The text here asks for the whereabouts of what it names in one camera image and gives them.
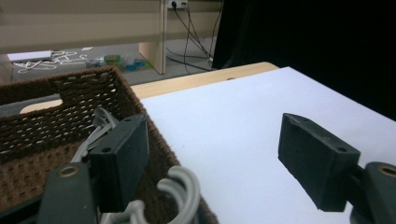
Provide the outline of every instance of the white paper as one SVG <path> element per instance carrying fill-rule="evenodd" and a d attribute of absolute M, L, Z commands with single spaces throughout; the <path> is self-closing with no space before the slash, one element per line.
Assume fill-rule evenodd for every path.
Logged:
<path fill-rule="evenodd" d="M 369 161 L 396 164 L 396 123 L 286 67 L 142 100 L 220 223 L 350 223 L 318 210 L 277 158 L 283 113 L 312 119 Z"/>

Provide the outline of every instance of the wall socket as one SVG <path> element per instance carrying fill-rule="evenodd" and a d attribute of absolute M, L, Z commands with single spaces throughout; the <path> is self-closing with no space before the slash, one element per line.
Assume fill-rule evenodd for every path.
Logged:
<path fill-rule="evenodd" d="M 172 2 L 176 3 L 176 8 L 184 8 L 184 5 L 187 5 L 189 0 L 168 0 L 168 8 L 172 8 Z"/>

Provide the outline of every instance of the floor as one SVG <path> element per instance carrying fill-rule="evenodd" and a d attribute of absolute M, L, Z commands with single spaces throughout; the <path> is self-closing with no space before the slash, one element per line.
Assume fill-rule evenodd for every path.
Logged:
<path fill-rule="evenodd" d="M 190 40 L 188 41 L 187 45 L 186 39 L 169 40 L 166 44 L 167 59 L 165 74 L 160 75 L 154 68 L 150 66 L 138 67 L 134 71 L 123 69 L 122 73 L 124 74 L 128 84 L 138 85 L 168 78 L 199 74 L 211 70 L 210 62 L 205 56 L 205 53 L 201 49 L 197 48 L 197 45 L 192 43 Z M 216 38 L 200 38 L 200 44 L 205 48 L 206 52 L 211 52 L 213 55 L 216 45 Z M 105 55 L 110 54 L 121 55 L 127 60 L 132 60 L 134 58 L 144 60 L 144 58 L 139 54 L 138 44 L 102 46 L 94 47 L 89 50 L 62 49 L 59 50 L 59 52 L 62 52 L 63 56 L 58 56 L 59 59 L 57 63 L 40 65 L 36 67 L 50 68 L 47 70 L 30 69 L 26 72 L 23 72 L 22 67 L 14 65 L 12 81 L 24 81 L 32 78 L 54 76 L 80 69 L 86 69 L 86 59 L 103 60 Z M 21 110 L 27 105 L 46 102 L 57 98 L 57 95 L 53 95 L 10 105 L 0 105 L 0 117 L 19 114 Z"/>

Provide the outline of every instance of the white cable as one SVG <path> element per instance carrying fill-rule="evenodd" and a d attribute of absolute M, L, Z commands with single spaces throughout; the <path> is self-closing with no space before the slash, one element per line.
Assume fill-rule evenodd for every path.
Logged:
<path fill-rule="evenodd" d="M 81 54 L 77 59 L 70 59 L 70 56 L 76 56 L 77 52 L 66 52 L 66 51 L 53 51 L 52 59 L 50 61 L 38 61 L 38 62 L 26 62 L 26 63 L 14 63 L 16 66 L 22 69 L 18 71 L 19 74 L 25 74 L 29 70 L 53 70 L 56 69 L 58 64 L 79 64 L 85 63 L 88 55 Z"/>

